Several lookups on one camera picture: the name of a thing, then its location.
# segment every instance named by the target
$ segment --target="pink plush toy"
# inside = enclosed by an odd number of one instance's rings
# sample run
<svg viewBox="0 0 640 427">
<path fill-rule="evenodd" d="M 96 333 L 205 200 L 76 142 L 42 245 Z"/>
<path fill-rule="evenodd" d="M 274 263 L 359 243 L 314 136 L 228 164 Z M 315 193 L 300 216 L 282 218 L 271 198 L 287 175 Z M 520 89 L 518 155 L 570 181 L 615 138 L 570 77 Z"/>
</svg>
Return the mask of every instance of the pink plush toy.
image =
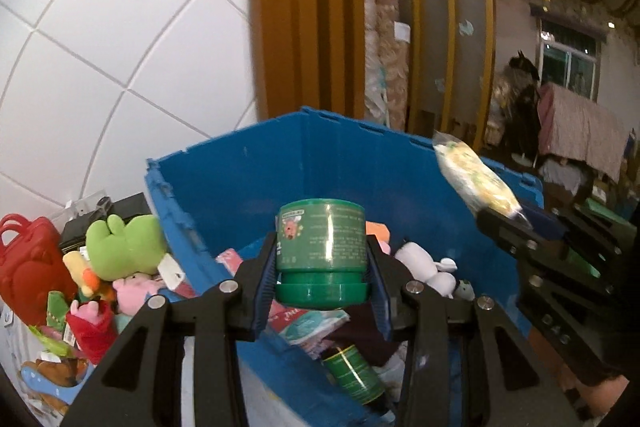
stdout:
<svg viewBox="0 0 640 427">
<path fill-rule="evenodd" d="M 89 324 L 93 324 L 94 326 L 102 321 L 98 301 L 89 301 L 82 306 L 79 305 L 78 301 L 73 301 L 71 303 L 70 312 L 72 315 L 80 317 L 82 320 L 87 321 Z"/>
<path fill-rule="evenodd" d="M 156 295 L 166 285 L 162 281 L 154 281 L 146 273 L 135 273 L 126 279 L 113 281 L 113 288 L 118 294 L 118 306 L 125 315 L 135 315 L 142 308 L 147 295 Z"/>
</svg>

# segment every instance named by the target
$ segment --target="pink blanket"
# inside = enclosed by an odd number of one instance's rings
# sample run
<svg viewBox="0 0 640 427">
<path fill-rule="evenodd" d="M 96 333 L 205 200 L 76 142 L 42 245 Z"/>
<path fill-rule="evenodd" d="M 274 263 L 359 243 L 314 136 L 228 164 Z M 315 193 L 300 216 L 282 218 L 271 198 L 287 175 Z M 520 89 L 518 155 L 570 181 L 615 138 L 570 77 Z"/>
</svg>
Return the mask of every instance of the pink blanket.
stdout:
<svg viewBox="0 0 640 427">
<path fill-rule="evenodd" d="M 601 105 L 551 82 L 538 92 L 542 126 L 538 152 L 582 160 L 617 182 L 628 138 L 620 120 Z"/>
</svg>

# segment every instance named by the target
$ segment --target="red plush toy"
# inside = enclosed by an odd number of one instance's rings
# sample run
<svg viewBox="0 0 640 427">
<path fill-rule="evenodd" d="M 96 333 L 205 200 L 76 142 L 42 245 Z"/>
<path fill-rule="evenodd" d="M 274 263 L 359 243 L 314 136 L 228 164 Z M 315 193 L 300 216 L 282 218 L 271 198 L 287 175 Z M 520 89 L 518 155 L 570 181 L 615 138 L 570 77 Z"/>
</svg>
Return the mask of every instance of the red plush toy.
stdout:
<svg viewBox="0 0 640 427">
<path fill-rule="evenodd" d="M 97 365 L 118 336 L 113 325 L 113 311 L 107 301 L 90 301 L 82 306 L 71 303 L 66 323 L 73 331 L 78 346 Z"/>
</svg>

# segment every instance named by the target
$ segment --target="white plush toy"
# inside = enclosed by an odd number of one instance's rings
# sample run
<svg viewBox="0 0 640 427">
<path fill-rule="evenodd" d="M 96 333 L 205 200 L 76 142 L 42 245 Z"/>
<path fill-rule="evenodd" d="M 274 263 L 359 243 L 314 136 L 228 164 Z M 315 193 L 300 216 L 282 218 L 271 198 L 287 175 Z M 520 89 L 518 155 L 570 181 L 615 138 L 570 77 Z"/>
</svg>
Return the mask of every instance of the white plush toy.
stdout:
<svg viewBox="0 0 640 427">
<path fill-rule="evenodd" d="M 456 289 L 456 278 L 452 272 L 458 269 L 455 261 L 444 257 L 439 263 L 434 263 L 431 255 L 416 243 L 406 243 L 396 253 L 396 259 L 404 264 L 412 277 L 432 287 L 443 297 L 451 297 Z"/>
</svg>

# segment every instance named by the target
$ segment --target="price tag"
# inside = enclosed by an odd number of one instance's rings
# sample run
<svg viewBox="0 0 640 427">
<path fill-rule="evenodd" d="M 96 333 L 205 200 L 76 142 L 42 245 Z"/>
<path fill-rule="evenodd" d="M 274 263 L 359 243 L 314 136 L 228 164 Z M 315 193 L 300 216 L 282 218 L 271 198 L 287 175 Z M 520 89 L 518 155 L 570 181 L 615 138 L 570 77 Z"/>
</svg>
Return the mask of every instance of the price tag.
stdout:
<svg viewBox="0 0 640 427">
<path fill-rule="evenodd" d="M 14 311 L 9 308 L 9 306 L 4 307 L 4 311 L 2 311 L 2 325 L 5 328 L 8 328 L 14 323 Z"/>
<path fill-rule="evenodd" d="M 74 332 L 71 331 L 68 324 L 65 327 L 65 333 L 62 336 L 62 340 L 69 344 L 69 346 L 76 347 L 76 336 L 74 335 Z"/>
<path fill-rule="evenodd" d="M 166 287 L 171 291 L 180 286 L 187 277 L 182 268 L 180 268 L 178 262 L 168 253 L 165 254 L 162 261 L 160 261 L 160 264 L 158 265 L 158 273 L 160 274 L 160 277 L 162 277 Z"/>
</svg>

